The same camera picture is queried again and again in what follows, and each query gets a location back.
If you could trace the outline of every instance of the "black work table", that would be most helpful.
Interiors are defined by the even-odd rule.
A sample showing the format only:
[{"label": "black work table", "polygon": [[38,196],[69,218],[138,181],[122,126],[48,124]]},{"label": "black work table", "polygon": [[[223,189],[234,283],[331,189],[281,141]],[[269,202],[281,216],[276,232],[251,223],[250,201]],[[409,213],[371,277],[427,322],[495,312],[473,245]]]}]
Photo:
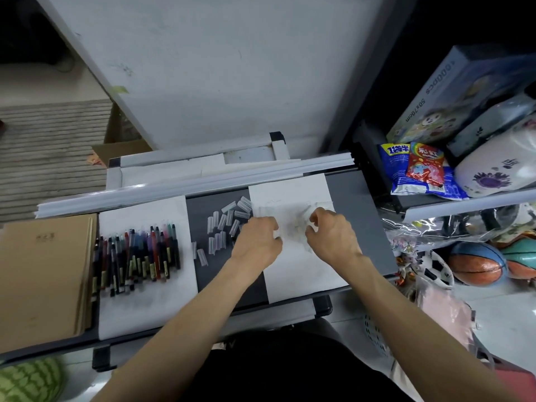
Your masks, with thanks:
[{"label": "black work table", "polygon": [[[343,214],[352,224],[361,250],[371,258],[382,275],[392,277],[398,271],[398,268],[362,172],[357,169],[347,169],[325,172],[325,174],[333,206],[338,213]],[[241,196],[249,198],[249,190],[236,189],[186,199],[191,240],[197,241],[198,248],[205,250],[209,261],[208,266],[201,267],[199,260],[195,260],[198,290],[202,290],[216,276],[225,261],[231,256],[232,250],[231,239],[228,237],[226,250],[220,250],[213,256],[208,255],[207,217],[211,216],[215,210],[218,210],[221,215],[221,208],[233,200],[238,202]],[[315,307],[318,316],[328,315],[331,312],[331,304],[327,295],[339,290],[341,288],[268,304],[264,275],[261,274],[246,290],[238,302],[233,315],[273,307],[283,303],[297,302],[307,298],[314,298],[317,301],[315,301]],[[0,367],[50,354],[63,354],[88,347],[120,344],[138,338],[153,336],[159,330],[158,327],[153,330],[101,341],[98,338],[98,314],[98,302],[95,302],[93,307],[93,327],[84,334],[70,339],[58,340],[0,354]]]}]

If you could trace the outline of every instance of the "red snack bag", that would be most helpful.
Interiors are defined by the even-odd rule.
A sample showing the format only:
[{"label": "red snack bag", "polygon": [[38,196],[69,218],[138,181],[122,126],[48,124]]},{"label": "red snack bag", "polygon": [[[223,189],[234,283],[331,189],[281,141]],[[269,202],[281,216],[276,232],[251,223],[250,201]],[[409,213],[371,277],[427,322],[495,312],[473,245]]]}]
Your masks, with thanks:
[{"label": "red snack bag", "polygon": [[429,185],[442,187],[445,184],[444,161],[445,155],[441,150],[423,143],[412,142],[406,176]]}]

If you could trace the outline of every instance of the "basketball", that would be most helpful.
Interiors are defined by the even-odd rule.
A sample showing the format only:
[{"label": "basketball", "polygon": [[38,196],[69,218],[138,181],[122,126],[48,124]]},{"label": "basketball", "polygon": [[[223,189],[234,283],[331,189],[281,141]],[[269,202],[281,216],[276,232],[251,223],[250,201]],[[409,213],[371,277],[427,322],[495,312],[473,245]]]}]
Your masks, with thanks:
[{"label": "basketball", "polygon": [[454,276],[473,286],[489,286],[506,277],[506,259],[485,243],[461,242],[452,248],[448,262]]},{"label": "basketball", "polygon": [[514,279],[536,277],[536,240],[523,237],[501,250],[506,258],[509,276]]}]

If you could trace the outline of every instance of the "white paper sheet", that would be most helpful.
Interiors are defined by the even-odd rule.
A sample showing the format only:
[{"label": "white paper sheet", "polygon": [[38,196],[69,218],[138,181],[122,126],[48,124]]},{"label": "white paper sheet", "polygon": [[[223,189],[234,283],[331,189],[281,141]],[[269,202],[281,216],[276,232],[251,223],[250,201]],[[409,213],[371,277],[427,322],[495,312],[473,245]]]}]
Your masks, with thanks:
[{"label": "white paper sheet", "polygon": [[122,186],[191,179],[201,177],[203,171],[218,170],[224,166],[224,155],[217,154],[183,161],[121,168]]},{"label": "white paper sheet", "polygon": [[190,226],[184,196],[124,207],[99,214],[102,236],[124,234],[128,229],[148,231],[151,226],[174,223],[181,254],[181,269],[171,268],[170,279],[143,281],[128,295],[101,296],[99,339],[160,327],[197,295]]},{"label": "white paper sheet", "polygon": [[333,209],[324,174],[250,186],[254,216],[274,216],[283,251],[264,271],[270,303],[346,286],[307,244],[305,228],[317,207]]}]

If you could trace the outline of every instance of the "cardboard box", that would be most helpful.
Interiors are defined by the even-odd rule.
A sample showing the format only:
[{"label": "cardboard box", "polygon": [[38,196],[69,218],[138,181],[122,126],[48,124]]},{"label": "cardboard box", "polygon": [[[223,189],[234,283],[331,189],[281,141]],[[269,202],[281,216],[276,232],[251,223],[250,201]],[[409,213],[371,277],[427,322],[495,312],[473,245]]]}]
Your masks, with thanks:
[{"label": "cardboard box", "polygon": [[111,106],[104,143],[91,147],[106,168],[108,168],[108,163],[112,158],[153,150],[133,127],[125,126],[126,122],[122,118],[119,106],[114,103]]}]

